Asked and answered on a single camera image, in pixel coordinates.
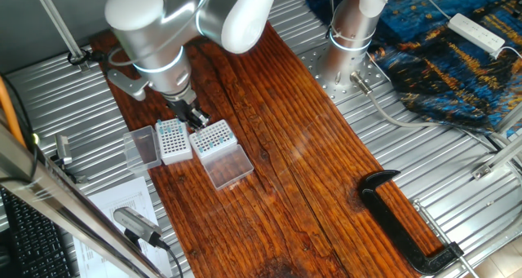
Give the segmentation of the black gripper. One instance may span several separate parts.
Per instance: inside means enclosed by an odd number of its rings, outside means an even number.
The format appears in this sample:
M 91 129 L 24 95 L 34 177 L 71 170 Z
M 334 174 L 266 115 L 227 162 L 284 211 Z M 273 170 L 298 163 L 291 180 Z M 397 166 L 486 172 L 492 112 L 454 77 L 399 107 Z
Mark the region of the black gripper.
M 175 113 L 178 119 L 187 122 L 193 130 L 200 130 L 203 126 L 208 125 L 210 116 L 198 108 L 199 103 L 197 99 L 190 104 L 183 99 L 168 101 L 167 105 Z

